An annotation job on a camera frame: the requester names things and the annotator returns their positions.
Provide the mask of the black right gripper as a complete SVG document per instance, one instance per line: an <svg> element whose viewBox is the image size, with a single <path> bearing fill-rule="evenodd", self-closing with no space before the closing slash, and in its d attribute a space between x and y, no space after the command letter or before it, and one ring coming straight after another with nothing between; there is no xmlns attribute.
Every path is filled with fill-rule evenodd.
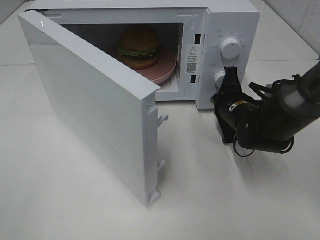
<svg viewBox="0 0 320 240"><path fill-rule="evenodd" d="M238 77L238 68L226 66L221 88L214 99L214 110L218 117L219 133L224 144L234 142L238 121L250 106L248 96L243 93Z"/></svg>

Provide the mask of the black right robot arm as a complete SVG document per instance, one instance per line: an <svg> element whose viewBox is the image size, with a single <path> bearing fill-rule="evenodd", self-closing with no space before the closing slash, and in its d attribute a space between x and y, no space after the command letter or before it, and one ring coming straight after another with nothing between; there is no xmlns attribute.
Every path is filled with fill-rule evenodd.
<svg viewBox="0 0 320 240"><path fill-rule="evenodd" d="M250 83L260 97L245 94L234 66L225 67L217 94L211 98L224 144L286 154L294 136L320 118L320 65L270 86Z"/></svg>

